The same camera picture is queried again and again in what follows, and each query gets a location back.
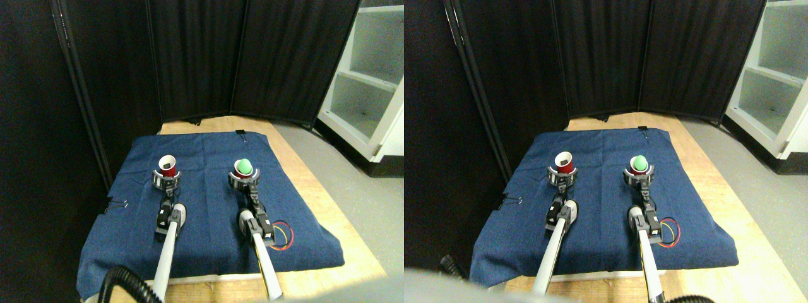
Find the black hose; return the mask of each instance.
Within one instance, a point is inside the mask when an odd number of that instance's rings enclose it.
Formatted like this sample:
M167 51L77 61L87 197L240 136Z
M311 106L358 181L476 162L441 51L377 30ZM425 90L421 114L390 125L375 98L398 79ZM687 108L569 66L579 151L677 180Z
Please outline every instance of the black hose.
M154 290L141 277L131 269L120 265L107 271L103 284L101 284L101 290L99 290L98 302L109 303L115 285L124 288L138 303L162 303Z
M676 299L670 300L667 303L715 303L715 302L713 302L713 300L710 300L708 297L684 296L684 297L677 297Z

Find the cabinet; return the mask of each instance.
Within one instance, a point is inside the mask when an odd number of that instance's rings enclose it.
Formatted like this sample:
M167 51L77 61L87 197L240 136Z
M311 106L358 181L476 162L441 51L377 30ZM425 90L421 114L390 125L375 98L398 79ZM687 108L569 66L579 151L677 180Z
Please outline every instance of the cabinet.
M769 2L726 115L774 158L808 152L808 0Z
M318 119L366 161L404 155L404 6L359 9Z

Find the green ball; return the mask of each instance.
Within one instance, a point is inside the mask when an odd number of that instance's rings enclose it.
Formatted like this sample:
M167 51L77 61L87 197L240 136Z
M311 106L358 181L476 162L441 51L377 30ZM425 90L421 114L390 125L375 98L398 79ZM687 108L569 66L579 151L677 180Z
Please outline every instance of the green ball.
M250 160L242 159L238 162L238 172L249 175L252 174L252 164L250 164Z
M648 160L643 155L639 155L634 159L634 169L637 171L643 171L648 168Z

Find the blue tablecloth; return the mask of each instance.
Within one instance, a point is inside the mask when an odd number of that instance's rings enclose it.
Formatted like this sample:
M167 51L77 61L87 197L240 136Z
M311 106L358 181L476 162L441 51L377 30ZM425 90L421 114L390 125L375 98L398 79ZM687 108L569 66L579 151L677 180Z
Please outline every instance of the blue tablecloth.
M545 214L557 191L547 181L546 167L562 151L573 154L579 169L570 193L579 211L564 237L554 274L642 269L638 244L626 220L636 194L622 177L629 160L639 154L656 169L650 194L660 220L673 217L682 229L676 246L652 245L657 268L737 265L734 240L713 221L682 169L671 137L653 128L645 134L647 139L643 131L632 128L538 135L505 189L523 202L491 213L474 245L471 280L492 286L536 275L551 234L544 227Z
M270 221L294 230L287 250L269 250L276 271L302 271L345 264L339 240L317 222L289 181L267 142L258 133L199 133L139 137L133 142L109 196L128 201L98 215L82 249L77 288L82 299L96 294L107 270L124 265L151 280L162 243L154 236L163 192L151 184L151 171L163 155L177 159L182 171L177 201L187 220L177 238L171 277L258 273L255 250L238 230L238 210L246 201L229 187L233 163L248 158L261 170L259 198Z

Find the red cup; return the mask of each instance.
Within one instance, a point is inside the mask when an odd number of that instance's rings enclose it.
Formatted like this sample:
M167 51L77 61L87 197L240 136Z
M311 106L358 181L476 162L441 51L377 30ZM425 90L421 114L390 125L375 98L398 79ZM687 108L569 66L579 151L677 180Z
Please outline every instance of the red cup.
M233 163L233 175L236 175L236 177L238 177L239 179L250 178L250 175L244 175L244 174L242 174L241 172L238 171L238 163L241 162L241 161L242 161L241 159L238 159L238 160L236 160L235 163Z
M172 155L167 154L162 156L160 162L158 162L158 166L160 166L160 174L164 177L174 177L177 175L177 159Z
M559 173L569 174L575 168L572 166L572 154L570 152L561 152L555 159L556 169Z
M634 156L634 157L631 158L631 161L629 162L629 172L631 173L631 175L645 175L648 172L648 169L651 168L651 165L646 167L645 170L642 170L642 171L637 170L637 169L634 168L634 159L636 159L636 158L637 158L637 156Z

